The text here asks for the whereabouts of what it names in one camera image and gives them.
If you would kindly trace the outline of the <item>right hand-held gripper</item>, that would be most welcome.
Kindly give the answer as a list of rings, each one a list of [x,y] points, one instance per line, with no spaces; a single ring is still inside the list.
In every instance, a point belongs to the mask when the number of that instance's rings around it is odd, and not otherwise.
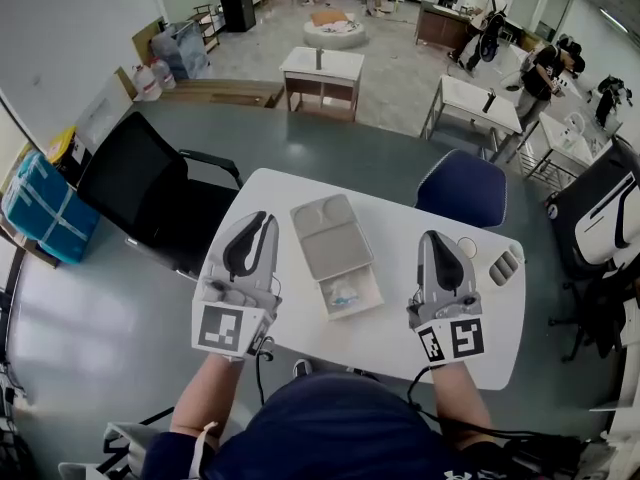
[[[444,366],[486,352],[483,310],[473,265],[448,236],[425,232],[418,244],[419,290],[407,307],[410,329],[431,366]]]

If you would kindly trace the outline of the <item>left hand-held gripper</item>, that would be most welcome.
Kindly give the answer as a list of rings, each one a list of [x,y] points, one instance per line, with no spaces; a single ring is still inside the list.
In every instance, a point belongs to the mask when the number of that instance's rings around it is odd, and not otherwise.
[[[212,241],[203,264],[211,266],[203,271],[210,278],[198,281],[192,300],[193,348],[227,359],[259,355],[281,303],[271,292],[278,243],[278,222],[265,211],[241,218]]]

